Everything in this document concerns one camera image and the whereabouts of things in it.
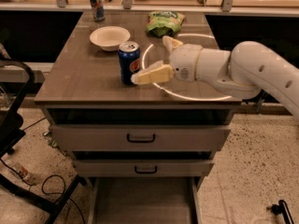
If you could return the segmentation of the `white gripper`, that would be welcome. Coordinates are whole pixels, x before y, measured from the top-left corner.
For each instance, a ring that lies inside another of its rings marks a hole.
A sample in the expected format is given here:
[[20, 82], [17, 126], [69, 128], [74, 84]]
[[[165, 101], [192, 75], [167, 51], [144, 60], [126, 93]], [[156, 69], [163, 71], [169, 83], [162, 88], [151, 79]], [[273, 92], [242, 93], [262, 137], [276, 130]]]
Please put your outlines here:
[[203, 47], [194, 44], [183, 45], [181, 41], [168, 35], [163, 37], [163, 45], [171, 53], [169, 56], [170, 64], [158, 61], [148, 68], [140, 70], [131, 76], [131, 81], [134, 84], [146, 85], [167, 82], [174, 77], [174, 73], [178, 80], [195, 81], [196, 66]]

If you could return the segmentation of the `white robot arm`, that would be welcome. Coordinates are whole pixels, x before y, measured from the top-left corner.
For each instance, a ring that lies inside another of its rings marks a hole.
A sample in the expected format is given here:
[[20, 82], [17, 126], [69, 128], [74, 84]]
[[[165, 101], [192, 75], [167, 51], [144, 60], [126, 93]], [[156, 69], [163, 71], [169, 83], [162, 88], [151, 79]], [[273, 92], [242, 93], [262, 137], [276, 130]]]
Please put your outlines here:
[[233, 50], [205, 49], [163, 38], [169, 63], [162, 61], [132, 75], [136, 85], [181, 81], [203, 81], [235, 98], [250, 99], [266, 91], [299, 119], [299, 68], [265, 45], [245, 41]]

